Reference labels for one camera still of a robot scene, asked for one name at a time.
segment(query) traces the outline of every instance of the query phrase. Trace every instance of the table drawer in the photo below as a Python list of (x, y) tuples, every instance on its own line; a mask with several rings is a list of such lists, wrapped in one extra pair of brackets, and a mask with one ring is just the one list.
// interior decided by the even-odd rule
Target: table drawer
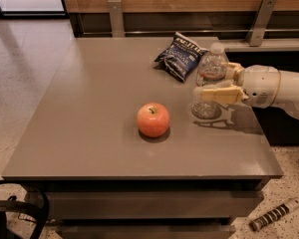
[(47, 192), (51, 219), (224, 218), (247, 216), (258, 191)]
[(233, 226), (210, 221), (100, 222), (94, 225), (64, 225), (58, 227), (57, 232), (63, 239), (222, 239), (229, 238), (235, 232)]

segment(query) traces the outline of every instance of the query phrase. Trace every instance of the snack bag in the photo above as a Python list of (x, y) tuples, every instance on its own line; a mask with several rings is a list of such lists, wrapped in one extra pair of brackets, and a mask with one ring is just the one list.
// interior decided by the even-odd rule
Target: snack bag
[(200, 48), (189, 38), (175, 33), (170, 46), (154, 60), (181, 82), (185, 82), (190, 72), (198, 65), (207, 49)]

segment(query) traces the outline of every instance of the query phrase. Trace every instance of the bag strap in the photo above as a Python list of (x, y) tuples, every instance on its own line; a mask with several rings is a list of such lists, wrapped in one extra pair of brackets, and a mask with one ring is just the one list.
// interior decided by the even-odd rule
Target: bag strap
[(5, 180), (0, 180), (0, 185), (2, 184), (19, 184), (24, 187), (28, 187), (37, 191), (42, 199), (43, 206), (39, 207), (32, 203), (21, 202), (16, 200), (0, 200), (0, 212), (16, 212), (16, 213), (24, 213), (36, 220), (36, 226), (31, 234), (30, 239), (38, 239), (40, 234), (46, 224), (49, 215), (49, 200), (44, 192), (40, 189), (34, 187), (33, 185), (29, 185), (27, 183), (19, 183), (19, 182), (7, 182)]

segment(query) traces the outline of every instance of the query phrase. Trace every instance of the metal bracket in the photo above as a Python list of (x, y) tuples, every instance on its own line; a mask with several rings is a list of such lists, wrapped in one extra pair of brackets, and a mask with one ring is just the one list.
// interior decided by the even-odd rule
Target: metal bracket
[(246, 41), (250, 46), (261, 46), (266, 27), (276, 2), (277, 0), (262, 0), (253, 26), (246, 37)]
[(124, 20), (122, 12), (121, 0), (109, 0), (110, 21), (113, 37), (124, 37), (126, 31), (124, 29)]

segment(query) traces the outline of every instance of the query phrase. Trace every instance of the floor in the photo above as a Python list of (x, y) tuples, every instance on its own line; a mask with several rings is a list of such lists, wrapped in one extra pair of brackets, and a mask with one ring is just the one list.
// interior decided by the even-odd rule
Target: floor
[[(0, 174), (9, 161), (35, 108), (45, 93), (71, 42), (68, 20), (0, 20)], [(289, 198), (299, 197), (299, 146), (272, 146), (284, 171), (263, 189), (264, 201), (245, 218), (233, 224), (230, 239), (299, 239), (299, 209), (282, 220), (253, 232), (251, 220)], [(22, 188), (0, 186), (0, 199), (23, 195)], [(9, 227), (28, 238), (33, 224), (9, 214)], [(60, 238), (55, 227), (45, 228), (41, 238)]]

